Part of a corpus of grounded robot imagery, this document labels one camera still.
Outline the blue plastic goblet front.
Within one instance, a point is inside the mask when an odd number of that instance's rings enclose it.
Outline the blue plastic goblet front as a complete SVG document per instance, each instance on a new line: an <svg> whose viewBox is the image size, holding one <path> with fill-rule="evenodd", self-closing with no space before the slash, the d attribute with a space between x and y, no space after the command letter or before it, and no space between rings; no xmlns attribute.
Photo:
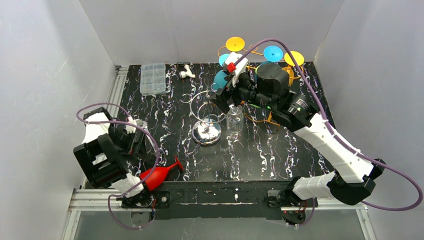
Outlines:
<svg viewBox="0 0 424 240"><path fill-rule="evenodd" d="M229 53L225 53L219 57L218 63L221 67L223 66L225 60L228 58L229 55L230 55ZM224 73L223 70L220 70L214 77L213 83L211 85L211 89L213 91L217 91L218 89L225 87L225 85L227 84L227 81L225 80L226 76L227 74Z"/></svg>

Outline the blue plastic goblet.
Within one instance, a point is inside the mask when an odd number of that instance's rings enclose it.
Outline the blue plastic goblet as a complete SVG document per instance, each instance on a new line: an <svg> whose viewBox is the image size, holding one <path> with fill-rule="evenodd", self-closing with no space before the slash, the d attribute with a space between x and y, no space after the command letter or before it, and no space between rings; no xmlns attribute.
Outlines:
<svg viewBox="0 0 424 240"><path fill-rule="evenodd" d="M260 63L259 66L256 67L257 71L259 67L261 67L264 64L278 64L284 57L283 50L276 46L276 45L269 45L263 50L263 56L265 58L265 61Z"/></svg>
<svg viewBox="0 0 424 240"><path fill-rule="evenodd" d="M221 67L223 66L225 60L228 58L229 55L230 55L229 53L225 53L219 57L218 63ZM225 87L225 85L227 84L227 81L225 80L226 76L227 74L224 73L223 70L220 70L214 77L213 83L211 85L211 89L213 91L217 91L218 89Z"/></svg>

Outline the clear cut glass goblet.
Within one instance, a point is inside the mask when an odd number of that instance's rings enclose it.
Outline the clear cut glass goblet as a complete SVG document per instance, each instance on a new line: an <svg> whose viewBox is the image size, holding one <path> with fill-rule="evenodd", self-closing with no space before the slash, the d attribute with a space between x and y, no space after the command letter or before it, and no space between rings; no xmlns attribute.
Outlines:
<svg viewBox="0 0 424 240"><path fill-rule="evenodd" d="M231 133L239 133L244 126L244 113L241 105L231 104L226 114L226 127Z"/></svg>

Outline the red plastic goblet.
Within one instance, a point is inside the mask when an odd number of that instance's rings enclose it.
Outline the red plastic goblet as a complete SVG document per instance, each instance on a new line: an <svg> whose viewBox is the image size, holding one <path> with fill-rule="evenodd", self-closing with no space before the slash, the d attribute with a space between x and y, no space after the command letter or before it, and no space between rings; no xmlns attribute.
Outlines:
<svg viewBox="0 0 424 240"><path fill-rule="evenodd" d="M174 159L175 163L170 166L157 166L155 170L150 168L139 175L139 178L142 180L144 177L150 174L149 177L144 181L144 184L149 191L153 191L159 187L166 180L168 173L173 168L181 170L183 169L183 165L176 155L174 155Z"/></svg>

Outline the orange plastic goblet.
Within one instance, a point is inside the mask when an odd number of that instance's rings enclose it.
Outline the orange plastic goblet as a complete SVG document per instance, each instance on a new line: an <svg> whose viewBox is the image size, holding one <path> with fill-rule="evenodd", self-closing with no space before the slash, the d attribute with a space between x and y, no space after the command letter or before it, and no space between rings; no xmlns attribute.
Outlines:
<svg viewBox="0 0 424 240"><path fill-rule="evenodd" d="M245 41L239 36L232 36L225 42L225 48L230 52L242 51L245 47Z"/></svg>

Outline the gold wire glass rack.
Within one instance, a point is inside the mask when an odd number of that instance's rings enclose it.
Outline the gold wire glass rack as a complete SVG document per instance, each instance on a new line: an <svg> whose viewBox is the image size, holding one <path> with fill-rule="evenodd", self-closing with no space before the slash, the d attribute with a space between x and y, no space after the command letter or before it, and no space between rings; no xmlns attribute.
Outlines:
<svg viewBox="0 0 424 240"><path fill-rule="evenodd" d="M230 77L223 66L222 70ZM289 74L278 63L266 63L254 74L251 79L258 94L254 101L242 101L241 104L254 104L269 110L272 120L291 131L311 126L310 120L317 113L316 106L306 96L290 90ZM210 100L215 104L215 93Z"/></svg>

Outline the silver wire glass rack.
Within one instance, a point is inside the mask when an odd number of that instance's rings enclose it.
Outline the silver wire glass rack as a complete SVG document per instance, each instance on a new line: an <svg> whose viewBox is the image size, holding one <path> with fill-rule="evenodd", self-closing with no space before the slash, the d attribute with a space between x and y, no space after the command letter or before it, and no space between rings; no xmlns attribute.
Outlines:
<svg viewBox="0 0 424 240"><path fill-rule="evenodd" d="M201 147L213 146L217 144L222 137L221 123L225 120L225 115L223 113L213 114L208 112L206 116L200 117L200 110L204 106L212 103L210 97L214 92L214 90L204 90L193 96L190 96L188 93L182 95L183 97L189 97L187 101L181 100L181 102L189 105L190 115L197 120L191 127L191 138ZM194 112L193 103L197 100L201 100L202 95L204 95L205 100L202 102L197 112Z"/></svg>

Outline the yellow plastic wine glass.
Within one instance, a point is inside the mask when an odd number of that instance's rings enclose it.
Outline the yellow plastic wine glass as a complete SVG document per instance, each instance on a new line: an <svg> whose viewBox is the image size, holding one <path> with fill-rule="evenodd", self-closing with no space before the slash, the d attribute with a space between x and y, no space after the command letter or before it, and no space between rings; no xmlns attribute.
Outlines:
<svg viewBox="0 0 424 240"><path fill-rule="evenodd" d="M291 51L291 54L294 57L294 60L299 65L301 72L303 73L304 72L303 64L305 62L304 56L300 52L297 52L297 51ZM289 74L288 86L290 87L293 84L294 80L301 78L301 75L298 74L298 76L295 77L295 69L296 69L295 63L288 53L284 54L283 59L287 63L287 66L283 67L282 69L285 70Z"/></svg>

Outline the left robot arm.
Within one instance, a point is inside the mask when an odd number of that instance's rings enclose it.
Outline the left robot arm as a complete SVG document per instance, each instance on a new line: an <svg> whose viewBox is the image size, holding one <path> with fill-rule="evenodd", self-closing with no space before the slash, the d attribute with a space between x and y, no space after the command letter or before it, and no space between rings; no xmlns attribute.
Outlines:
<svg viewBox="0 0 424 240"><path fill-rule="evenodd" d="M124 199L128 201L147 200L150 197L147 185L128 168L129 162L152 163L156 158L154 144L146 136L147 122L130 120L144 131L127 125L118 127L104 107L84 114L83 120L85 136L73 154L89 183L96 189L112 188L126 193Z"/></svg>

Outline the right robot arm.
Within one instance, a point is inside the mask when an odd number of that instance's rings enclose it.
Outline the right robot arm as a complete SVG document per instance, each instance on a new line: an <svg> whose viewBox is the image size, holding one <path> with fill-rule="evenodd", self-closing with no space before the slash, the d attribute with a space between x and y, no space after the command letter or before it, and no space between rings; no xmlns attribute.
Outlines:
<svg viewBox="0 0 424 240"><path fill-rule="evenodd" d="M295 177L280 193L279 202L297 204L311 198L337 199L355 205L373 192L375 179L383 173L383 161L371 163L350 152L336 140L336 131L323 119L318 106L305 95L289 88L289 74L276 63L258 67L256 81L241 73L233 83L212 94L210 100L223 113L229 114L229 101L242 102L268 109L271 118L307 141L334 167L334 171L313 177Z"/></svg>

